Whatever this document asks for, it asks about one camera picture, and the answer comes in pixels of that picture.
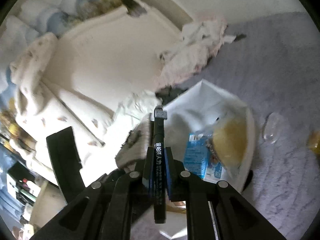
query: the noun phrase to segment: gray fabric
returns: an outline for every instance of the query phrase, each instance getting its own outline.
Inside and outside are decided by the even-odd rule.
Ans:
[[[298,240],[320,208],[319,166],[307,149],[311,128],[320,129],[320,34],[309,15],[286,13],[230,25],[246,38],[222,46],[199,75],[245,101],[260,129],[271,112],[284,116],[275,144],[259,135],[253,180],[243,196],[288,240]]]

